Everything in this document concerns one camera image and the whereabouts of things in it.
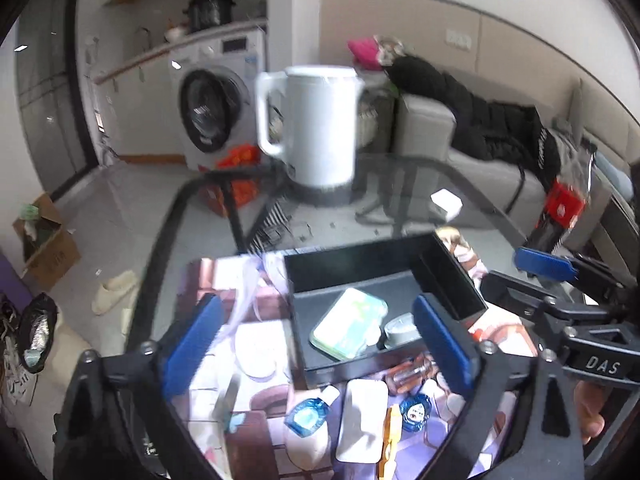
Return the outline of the person's right hand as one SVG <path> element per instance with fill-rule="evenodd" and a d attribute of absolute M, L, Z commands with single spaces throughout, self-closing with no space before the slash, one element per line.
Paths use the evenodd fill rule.
<path fill-rule="evenodd" d="M 605 404 L 604 389 L 592 382 L 578 382 L 574 389 L 582 444 L 586 445 L 592 439 L 599 437 L 605 426 L 601 410 Z"/>

